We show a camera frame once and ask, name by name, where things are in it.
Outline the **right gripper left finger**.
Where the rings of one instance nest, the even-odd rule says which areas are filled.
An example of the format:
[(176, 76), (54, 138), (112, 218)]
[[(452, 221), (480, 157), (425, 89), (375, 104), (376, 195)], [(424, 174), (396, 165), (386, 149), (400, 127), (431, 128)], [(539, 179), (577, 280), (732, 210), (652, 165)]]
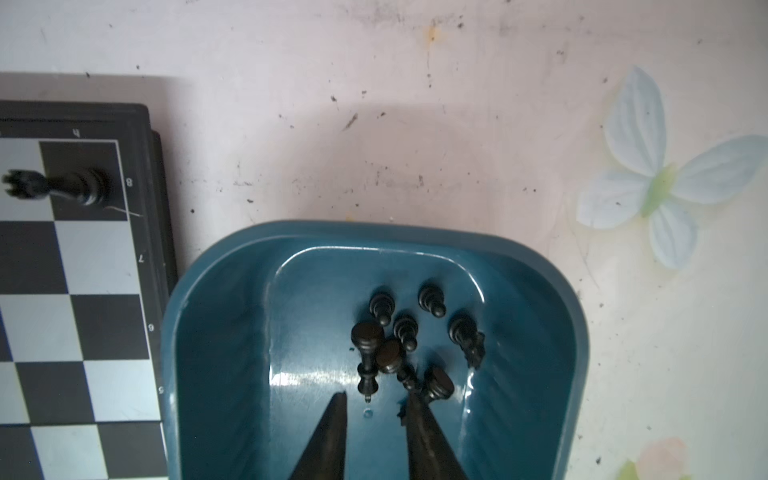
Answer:
[(289, 477), (290, 480), (344, 479), (347, 412), (347, 394), (335, 393)]

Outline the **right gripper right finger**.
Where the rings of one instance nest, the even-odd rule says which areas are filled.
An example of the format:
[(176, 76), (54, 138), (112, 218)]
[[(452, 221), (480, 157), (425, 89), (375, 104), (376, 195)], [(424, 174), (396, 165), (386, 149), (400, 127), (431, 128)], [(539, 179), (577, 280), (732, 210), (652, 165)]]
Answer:
[(410, 393), (405, 408), (410, 480), (467, 480), (429, 406)]

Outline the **black pawn piece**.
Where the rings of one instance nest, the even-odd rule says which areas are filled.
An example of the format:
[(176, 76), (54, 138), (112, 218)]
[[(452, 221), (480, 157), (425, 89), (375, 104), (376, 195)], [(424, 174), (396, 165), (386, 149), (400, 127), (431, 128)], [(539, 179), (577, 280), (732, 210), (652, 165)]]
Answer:
[(439, 400), (449, 399), (455, 391), (455, 385), (448, 374), (438, 365), (430, 365), (423, 380), (417, 378), (416, 371), (410, 364), (404, 364), (396, 373), (397, 380), (408, 394), (414, 393), (426, 405)]

